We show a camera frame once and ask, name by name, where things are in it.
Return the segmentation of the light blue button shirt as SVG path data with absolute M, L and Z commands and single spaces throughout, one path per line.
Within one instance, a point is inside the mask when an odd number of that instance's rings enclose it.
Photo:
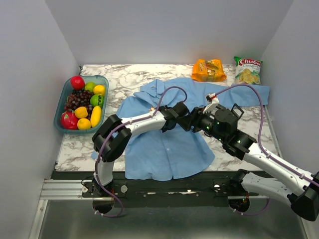
M 207 105 L 206 95 L 224 89 L 225 86 L 190 78 L 156 79 L 123 100 L 116 114 L 120 118 L 135 117 L 158 104 L 173 107 L 182 100 L 193 110 Z M 130 139 L 125 152 L 125 177 L 157 181 L 185 178 L 205 170 L 214 158 L 199 133 L 184 131 L 179 125 L 165 133 L 152 130 Z

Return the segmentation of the black brooch box red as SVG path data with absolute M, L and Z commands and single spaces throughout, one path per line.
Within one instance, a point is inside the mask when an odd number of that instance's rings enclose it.
M 236 118 L 239 120 L 243 114 L 244 114 L 244 111 L 243 109 L 237 105 L 237 104 L 234 104 L 233 107 L 231 108 L 231 112 L 236 116 Z

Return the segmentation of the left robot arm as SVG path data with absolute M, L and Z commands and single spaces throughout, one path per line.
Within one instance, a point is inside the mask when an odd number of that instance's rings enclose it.
M 108 117 L 92 137 L 94 150 L 98 153 L 94 168 L 94 192 L 100 197 L 110 193 L 114 161 L 123 154 L 131 138 L 152 130 L 171 130 L 188 113 L 187 106 L 179 102 L 172 108 L 158 107 L 136 117 Z

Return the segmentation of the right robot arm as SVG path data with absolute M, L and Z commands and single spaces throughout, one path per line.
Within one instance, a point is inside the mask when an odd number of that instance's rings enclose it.
M 257 140 L 237 128 L 240 119 L 234 109 L 217 106 L 214 114 L 196 107 L 181 116 L 177 123 L 186 131 L 203 131 L 219 140 L 230 155 L 249 162 L 271 175 L 262 179 L 243 172 L 231 180 L 230 191 L 235 195 L 254 192 L 288 204 L 294 213 L 308 221 L 319 215 L 319 175 L 300 169 L 262 147 Z

